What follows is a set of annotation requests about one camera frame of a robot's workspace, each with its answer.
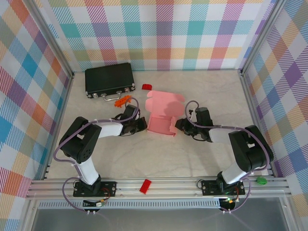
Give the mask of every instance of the wire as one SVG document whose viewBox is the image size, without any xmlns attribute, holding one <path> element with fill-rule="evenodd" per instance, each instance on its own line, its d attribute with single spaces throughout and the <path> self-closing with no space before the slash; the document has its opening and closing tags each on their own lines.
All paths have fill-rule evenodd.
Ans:
<svg viewBox="0 0 308 231">
<path fill-rule="evenodd" d="M 191 103 L 196 103 L 197 104 L 197 108 L 199 108 L 199 103 L 196 101 L 196 100 L 191 100 L 189 101 L 186 106 L 185 106 L 185 116 L 187 118 L 187 120 L 193 124 L 194 126 L 198 127 L 198 128 L 225 128 L 225 129 L 234 129 L 234 130 L 241 130 L 241 131 L 244 131 L 246 132 L 248 135 L 250 135 L 252 138 L 255 139 L 255 141 L 260 145 L 260 147 L 262 148 L 264 154 L 265 154 L 265 158 L 266 158 L 266 164 L 264 167 L 262 168 L 259 168 L 259 169 L 256 169 L 256 171 L 262 171 L 262 170 L 265 170 L 268 168 L 269 164 L 270 164 L 270 158 L 269 158 L 269 153 L 268 151 L 266 150 L 265 146 L 262 144 L 262 142 L 251 132 L 251 131 L 248 131 L 247 129 L 244 129 L 244 128 L 238 128 L 238 127 L 230 127 L 230 126 L 222 126 L 222 125 L 216 125 L 216 126 L 201 126 L 201 125 L 198 125 L 194 122 L 191 121 L 191 119 L 189 118 L 188 116 L 188 113 L 187 113 L 187 108 L 188 108 L 188 105 L 191 104 Z M 240 180 L 244 179 L 245 177 L 249 176 L 253 171 L 250 171 L 248 173 L 246 173 L 243 177 L 241 177 Z"/>
<path fill-rule="evenodd" d="M 56 161 L 58 161 L 58 162 L 68 162 L 68 163 L 71 163 L 71 164 L 75 167 L 75 169 L 76 169 L 78 175 L 79 175 L 80 177 L 82 177 L 82 174 L 81 174 L 79 168 L 77 167 L 77 165 L 76 165 L 76 163 L 75 163 L 74 161 L 72 161 L 72 160 L 67 160 L 67 159 L 66 159 L 66 160 L 63 160 L 63 159 L 57 158 L 57 153 L 58 153 L 58 151 L 59 151 L 67 142 L 69 142 L 72 138 L 74 138 L 74 137 L 75 137 L 77 134 L 79 134 L 83 129 L 85 129 L 86 127 L 88 127 L 88 126 L 91 125 L 91 124 L 102 123 L 102 122 L 116 122 L 116 123 L 122 123 L 122 122 L 125 122 L 125 121 L 128 121 L 128 120 L 131 120 L 131 119 L 132 119 L 133 117 L 135 117 L 135 116 L 137 115 L 137 113 L 138 113 L 138 110 L 139 110 L 139 102 L 138 102 L 137 99 L 135 99 L 135 98 L 133 98 L 133 97 L 128 98 L 128 99 L 126 100 L 126 102 L 125 102 L 125 107 L 127 106 L 127 102 L 128 102 L 128 100 L 130 100 L 130 99 L 133 99 L 134 101 L 136 101 L 136 104 L 137 104 L 137 106 L 136 106 L 136 108 L 135 108 L 135 111 L 134 111 L 134 113 L 133 113 L 132 116 L 130 116 L 129 118 L 126 118 L 126 119 L 122 119 L 122 120 L 99 119 L 99 120 L 94 120 L 94 121 L 91 121 L 91 122 L 89 122 L 89 123 L 83 125 L 83 126 L 82 126 L 81 128 L 79 128 L 77 131 L 75 131 L 72 135 L 70 135 L 69 137 L 67 137 L 62 143 L 60 143 L 59 146 L 54 150 L 54 152 L 53 152 L 53 158 L 54 158 L 54 160 L 56 160 Z"/>
<path fill-rule="evenodd" d="M 69 180 L 72 180 L 72 179 L 79 180 L 79 178 L 77 178 L 77 177 L 70 177 L 70 178 L 68 178 L 66 181 L 64 181 L 64 184 L 63 184 L 63 186 L 62 186 L 62 194 L 63 194 L 63 197 L 64 197 L 64 199 L 66 200 L 66 202 L 68 202 L 68 204 L 69 204 L 70 206 L 72 206 L 74 209 L 77 209 L 78 211 L 81 211 L 81 212 L 85 212 L 85 210 L 83 210 L 83 209 L 81 209 L 81 208 L 78 208 L 78 207 L 76 207 L 75 205 L 73 205 L 73 203 L 71 203 L 71 202 L 69 201 L 69 199 L 68 199 L 68 198 L 66 197 L 66 195 L 65 195 L 65 192 L 64 192 L 65 185 L 66 185 L 66 183 L 67 183 Z"/>
<path fill-rule="evenodd" d="M 202 180 L 204 180 L 204 179 L 198 180 L 198 182 L 197 182 L 197 188 L 201 189 L 201 190 L 202 190 L 202 188 L 199 187 L 199 182 L 202 181 Z"/>
<path fill-rule="evenodd" d="M 128 100 L 130 100 L 130 99 L 133 99 L 134 101 L 136 101 L 136 104 L 137 104 L 137 106 L 136 106 L 136 108 L 135 108 L 135 111 L 134 111 L 134 113 L 133 113 L 132 116 L 130 116 L 130 117 L 126 118 L 126 119 L 122 119 L 122 120 L 100 119 L 100 120 L 91 121 L 91 122 L 89 122 L 89 123 L 83 125 L 83 126 L 82 126 L 81 128 L 79 128 L 77 131 L 75 131 L 72 135 L 70 135 L 69 137 L 67 137 L 61 144 L 59 144 L 59 146 L 58 146 L 58 147 L 54 150 L 54 152 L 53 152 L 53 158 L 54 158 L 54 160 L 56 160 L 56 161 L 58 161 L 58 162 L 68 162 L 68 163 L 71 163 L 71 164 L 75 167 L 75 169 L 76 169 L 76 171 L 77 171 L 77 173 L 78 173 L 78 175 L 79 175 L 79 178 L 77 178 L 77 177 L 70 177 L 70 178 L 68 178 L 68 179 L 63 183 L 63 186 L 62 186 L 62 194 L 63 194 L 64 199 L 69 203 L 70 206 L 72 206 L 72 207 L 73 207 L 74 209 L 76 209 L 76 210 L 85 212 L 85 210 L 76 207 L 75 205 L 73 205 L 73 204 L 68 200 L 68 198 L 66 197 L 65 192 L 64 192 L 64 187 L 65 187 L 66 183 L 67 183 L 69 180 L 72 180 L 72 179 L 80 180 L 80 179 L 82 178 L 82 174 L 81 174 L 79 168 L 77 167 L 77 165 L 76 165 L 76 163 L 75 163 L 74 161 L 72 161 L 72 160 L 63 160 L 63 159 L 59 159 L 59 158 L 57 158 L 57 153 L 58 153 L 58 151 L 59 151 L 67 142 L 69 142 L 73 137 L 75 137 L 75 136 L 76 136 L 77 134 L 79 134 L 83 129 L 85 129 L 86 127 L 88 127 L 88 126 L 91 125 L 91 124 L 96 124 L 96 123 L 101 123 L 101 122 L 116 122 L 116 123 L 122 123 L 122 122 L 126 122 L 126 121 L 128 121 L 128 120 L 131 120 L 131 119 L 132 119 L 133 117 L 135 117 L 135 116 L 137 115 L 137 113 L 138 113 L 138 110 L 139 110 L 139 102 L 138 102 L 137 99 L 135 99 L 135 98 L 133 98 L 133 97 L 128 98 L 128 99 L 126 100 L 126 102 L 125 102 L 125 107 L 127 106 L 127 102 L 128 102 Z"/>
<path fill-rule="evenodd" d="M 246 132 L 248 135 L 250 135 L 252 138 L 255 139 L 255 141 L 260 145 L 260 147 L 262 148 L 263 152 L 264 152 L 264 155 L 265 155 L 265 158 L 266 158 L 266 164 L 264 167 L 262 168 L 259 168 L 259 169 L 256 169 L 256 171 L 262 171 L 262 170 L 265 170 L 268 168 L 269 164 L 270 164 L 270 158 L 269 158 L 269 153 L 268 151 L 266 150 L 265 146 L 262 144 L 262 142 L 251 132 L 251 131 L 248 131 L 247 129 L 244 129 L 244 128 L 238 128 L 238 127 L 229 127 L 229 126 L 222 126 L 222 125 L 218 125 L 218 126 L 201 126 L 201 125 L 198 125 L 194 122 L 191 121 L 191 119 L 189 118 L 188 116 L 188 113 L 187 113 L 187 108 L 188 108 L 188 105 L 191 104 L 191 103 L 196 103 L 197 104 L 197 108 L 199 108 L 199 103 L 196 101 L 196 100 L 191 100 L 189 101 L 186 106 L 185 106 L 185 116 L 187 118 L 187 120 L 193 124 L 194 126 L 198 127 L 198 128 L 225 128 L 225 129 L 234 129 L 234 130 L 241 130 L 241 131 L 244 131 Z M 240 206 L 238 206 L 237 208 L 233 209 L 233 210 L 230 210 L 231 211 L 236 211 L 238 210 L 239 208 L 241 208 L 247 201 L 249 195 L 250 195 L 250 192 L 251 192 L 251 182 L 248 178 L 246 178 L 247 176 L 249 176 L 253 171 L 251 170 L 250 172 L 247 172 L 243 177 L 240 178 L 240 180 L 247 180 L 249 182 L 249 190 L 248 190 L 248 194 L 247 196 L 245 197 L 243 203 L 241 203 Z"/>
<path fill-rule="evenodd" d="M 237 208 L 234 208 L 234 209 L 232 209 L 232 210 L 227 210 L 227 209 L 225 209 L 225 208 L 223 208 L 223 207 L 221 207 L 221 209 L 222 210 L 224 210 L 224 211 L 227 211 L 227 212 L 234 212 L 234 211 L 236 211 L 236 210 L 238 210 L 238 209 L 240 209 L 245 203 L 246 203 L 246 201 L 247 201 L 247 199 L 248 199 L 248 197 L 250 196 L 250 192 L 251 192 L 251 181 L 249 180 L 249 179 L 247 179 L 247 178 L 245 178 L 245 179 L 243 179 L 243 180 L 247 180 L 248 181 L 248 183 L 249 183 L 249 190 L 248 190 L 248 193 L 247 193 L 247 196 L 245 197 L 245 199 L 244 199 L 244 201 L 237 207 Z"/>
<path fill-rule="evenodd" d="M 108 192 L 108 198 L 104 199 L 104 200 L 108 200 L 110 198 L 110 192 L 107 188 L 102 188 L 101 191 L 107 191 Z"/>
</svg>

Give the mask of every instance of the red block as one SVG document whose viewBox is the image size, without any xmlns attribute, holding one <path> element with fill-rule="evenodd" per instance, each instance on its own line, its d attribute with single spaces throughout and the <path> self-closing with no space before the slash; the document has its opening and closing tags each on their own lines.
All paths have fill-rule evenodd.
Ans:
<svg viewBox="0 0 308 231">
<path fill-rule="evenodd" d="M 143 84 L 142 90 L 152 90 L 152 85 L 151 84 Z"/>
<path fill-rule="evenodd" d="M 146 192 L 148 191 L 150 184 L 152 182 L 148 179 L 145 179 L 144 183 L 142 184 L 141 188 L 140 188 L 140 192 L 142 192 L 143 194 L 146 194 Z"/>
</svg>

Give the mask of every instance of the plaid wall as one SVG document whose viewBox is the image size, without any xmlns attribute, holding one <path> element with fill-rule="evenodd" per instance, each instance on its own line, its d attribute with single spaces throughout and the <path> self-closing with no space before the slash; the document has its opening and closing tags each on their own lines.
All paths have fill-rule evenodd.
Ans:
<svg viewBox="0 0 308 231">
<path fill-rule="evenodd" d="M 258 26 L 258 28 L 257 28 L 257 30 L 256 30 L 256 32 L 255 32 L 255 34 L 254 34 L 254 36 L 253 36 L 253 38 L 252 38 L 252 40 L 250 41 L 249 47 L 247 48 L 247 50 L 246 50 L 246 52 L 245 52 L 244 58 L 243 58 L 242 61 L 241 61 L 240 69 L 243 68 L 243 66 L 244 66 L 244 64 L 245 64 L 245 62 L 246 62 L 246 60 L 247 60 L 247 58 L 248 58 L 248 56 L 249 56 L 249 54 L 250 54 L 250 52 L 251 52 L 253 46 L 254 46 L 255 43 L 256 43 L 256 40 L 257 40 L 257 38 L 258 38 L 258 36 L 259 36 L 259 34 L 260 34 L 260 32 L 261 32 L 263 26 L 264 26 L 265 23 L 266 23 L 267 18 L 268 18 L 269 15 L 270 15 L 270 12 L 272 11 L 273 7 L 275 6 L 276 1 L 277 1 L 277 0 L 271 0 L 271 1 L 270 1 L 270 4 L 268 5 L 268 8 L 266 9 L 265 14 L 263 15 L 261 22 L 260 22 L 260 24 L 259 24 L 259 26 Z"/>
<path fill-rule="evenodd" d="M 0 231 L 17 228 L 68 77 L 21 0 L 0 0 Z"/>
<path fill-rule="evenodd" d="M 238 68 L 274 0 L 36 2 L 72 68 L 84 71 L 127 61 L 134 70 Z"/>
<path fill-rule="evenodd" d="M 247 81 L 278 175 L 308 230 L 308 0 L 289 0 Z"/>
</svg>

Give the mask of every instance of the white table surface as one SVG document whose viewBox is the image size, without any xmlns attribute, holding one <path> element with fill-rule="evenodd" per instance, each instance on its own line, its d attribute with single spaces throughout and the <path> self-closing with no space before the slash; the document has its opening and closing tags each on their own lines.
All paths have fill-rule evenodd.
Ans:
<svg viewBox="0 0 308 231">
<path fill-rule="evenodd" d="M 201 107 L 209 109 L 214 124 L 240 127 L 252 124 L 236 70 L 145 71 L 133 74 L 136 90 L 129 94 L 138 99 L 141 116 L 145 116 L 147 121 L 150 113 L 145 110 L 148 91 L 141 90 L 144 83 L 152 84 L 153 90 L 180 93 L 185 97 L 185 103 L 197 100 Z M 111 118 L 124 111 L 123 107 L 114 107 L 114 101 L 88 99 L 84 84 L 84 73 L 77 73 L 58 143 L 78 116 L 91 121 Z M 66 158 L 62 151 L 57 156 Z M 231 147 L 226 144 L 194 141 L 182 132 L 175 137 L 166 137 L 147 131 L 129 137 L 99 139 L 92 159 L 102 178 L 216 176 L 235 161 Z M 71 176 L 77 176 L 75 168 L 52 160 L 49 179 Z"/>
</svg>

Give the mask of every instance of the pink box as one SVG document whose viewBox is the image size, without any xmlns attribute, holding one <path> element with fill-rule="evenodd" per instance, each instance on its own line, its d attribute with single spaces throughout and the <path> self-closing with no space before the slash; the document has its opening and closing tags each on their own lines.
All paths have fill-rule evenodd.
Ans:
<svg viewBox="0 0 308 231">
<path fill-rule="evenodd" d="M 150 114 L 148 131 L 166 136 L 175 136 L 175 127 L 179 116 L 184 114 L 184 96 L 163 91 L 152 90 L 147 94 L 145 109 Z"/>
</svg>

